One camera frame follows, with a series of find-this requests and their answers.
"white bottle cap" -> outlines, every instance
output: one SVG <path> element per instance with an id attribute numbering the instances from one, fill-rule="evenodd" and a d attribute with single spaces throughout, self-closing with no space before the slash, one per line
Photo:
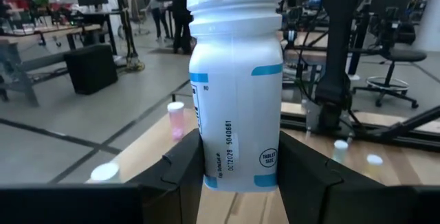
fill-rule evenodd
<path id="1" fill-rule="evenodd" d="M 90 179 L 96 183 L 118 183 L 119 165 L 115 162 L 102 164 L 91 172 Z"/>
<path id="2" fill-rule="evenodd" d="M 166 108 L 168 109 L 168 112 L 176 112 L 182 110 L 184 106 L 185 104 L 182 102 L 171 102 Z"/>
<path id="3" fill-rule="evenodd" d="M 366 157 L 366 160 L 369 164 L 371 165 L 375 165 L 375 166 L 380 166 L 384 163 L 384 161 L 382 160 L 381 157 L 377 156 L 377 155 L 368 155 Z"/>
<path id="4" fill-rule="evenodd" d="M 335 142 L 335 148 L 339 150 L 346 150 L 349 148 L 349 144 L 343 140 L 337 140 Z"/>

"black speaker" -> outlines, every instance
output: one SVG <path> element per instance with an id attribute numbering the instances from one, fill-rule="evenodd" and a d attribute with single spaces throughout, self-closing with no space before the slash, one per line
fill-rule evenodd
<path id="1" fill-rule="evenodd" d="M 92 45 L 64 55 L 78 94 L 93 94 L 118 81 L 110 45 Z"/>

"blue stripe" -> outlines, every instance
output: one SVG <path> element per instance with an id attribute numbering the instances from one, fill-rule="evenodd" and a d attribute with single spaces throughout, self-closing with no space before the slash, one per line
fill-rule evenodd
<path id="1" fill-rule="evenodd" d="M 208 74 L 190 73 L 190 80 L 192 82 L 208 83 Z"/>
<path id="2" fill-rule="evenodd" d="M 271 175 L 255 175 L 254 183 L 259 187 L 276 186 L 276 173 Z"/>
<path id="3" fill-rule="evenodd" d="M 252 76 L 266 76 L 271 74 L 278 74 L 282 72 L 282 70 L 283 70 L 282 63 L 279 65 L 260 66 L 252 70 Z"/>
<path id="4" fill-rule="evenodd" d="M 205 184 L 211 188 L 217 188 L 217 178 L 205 175 Z"/>

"black office chair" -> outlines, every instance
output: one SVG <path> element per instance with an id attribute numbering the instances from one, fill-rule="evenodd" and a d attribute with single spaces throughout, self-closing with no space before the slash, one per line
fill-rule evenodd
<path id="1" fill-rule="evenodd" d="M 423 52 L 410 51 L 410 50 L 400 50 L 400 49 L 390 49 L 389 53 L 382 55 L 386 60 L 391 61 L 391 65 L 388 68 L 388 73 L 386 77 L 382 76 L 372 76 L 366 79 L 367 87 L 354 87 L 353 94 L 356 93 L 357 90 L 364 91 L 372 91 L 380 93 L 379 98 L 376 99 L 376 106 L 382 106 L 382 99 L 385 95 L 394 96 L 396 98 L 407 100 L 412 103 L 412 108 L 419 107 L 417 104 L 417 100 L 413 98 L 409 98 L 406 96 L 408 93 L 409 84 L 404 82 L 403 80 L 392 78 L 395 63 L 405 62 L 405 63 L 414 63 L 424 60 L 426 58 L 426 54 Z"/>

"white pill bottle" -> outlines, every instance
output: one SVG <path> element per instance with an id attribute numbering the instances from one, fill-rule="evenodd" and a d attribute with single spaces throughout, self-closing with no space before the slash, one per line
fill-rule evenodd
<path id="1" fill-rule="evenodd" d="M 187 0 L 197 45 L 192 95 L 212 190 L 275 190 L 283 56 L 281 0 Z"/>

